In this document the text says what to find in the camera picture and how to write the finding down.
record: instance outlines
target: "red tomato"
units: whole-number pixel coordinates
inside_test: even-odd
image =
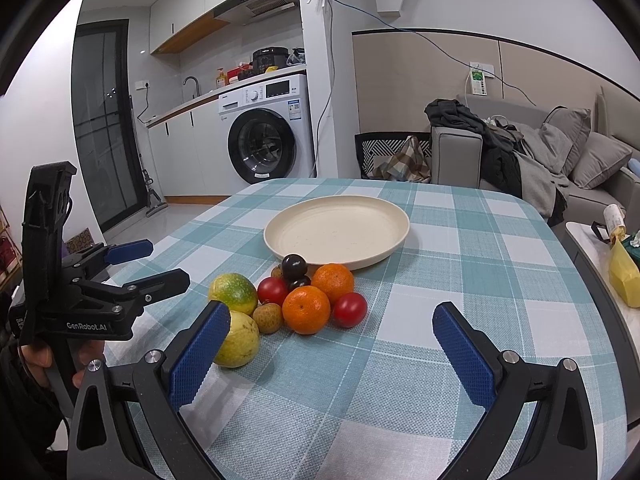
[[[348,292],[334,304],[334,321],[342,328],[353,328],[367,315],[367,300],[357,292]]]
[[[280,278],[265,278],[258,285],[258,299],[260,303],[277,303],[280,306],[289,295],[289,287]]]

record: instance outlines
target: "faucet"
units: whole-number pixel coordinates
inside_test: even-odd
[[[185,79],[182,83],[182,86],[185,86],[189,79],[193,79],[196,82],[196,94],[198,94],[197,97],[200,97],[200,83],[198,83],[198,80],[194,78],[194,76],[190,75],[187,79]]]

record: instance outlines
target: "beige round plate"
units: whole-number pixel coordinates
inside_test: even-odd
[[[287,207],[269,222],[264,242],[280,259],[299,254],[309,265],[362,269],[384,260],[409,234],[397,205],[370,196],[314,198]]]

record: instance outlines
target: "human hand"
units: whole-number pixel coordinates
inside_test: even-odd
[[[49,345],[44,341],[37,340],[33,344],[20,347],[20,349],[22,350],[25,364],[29,368],[33,378],[43,388],[49,388],[49,379],[44,371],[45,368],[49,368],[53,364],[53,352]],[[93,359],[103,360],[103,352],[104,341],[85,341],[78,351],[78,360],[84,366],[87,366]],[[79,388],[80,383],[82,383],[84,370],[85,368],[82,368],[82,370],[77,372],[72,378],[76,388]]]

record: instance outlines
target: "sofa armrest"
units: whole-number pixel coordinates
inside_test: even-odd
[[[482,136],[454,128],[433,128],[431,135],[431,182],[477,189]]]
[[[627,232],[635,233],[640,230],[640,178],[629,168],[622,168],[602,187],[626,209]]]

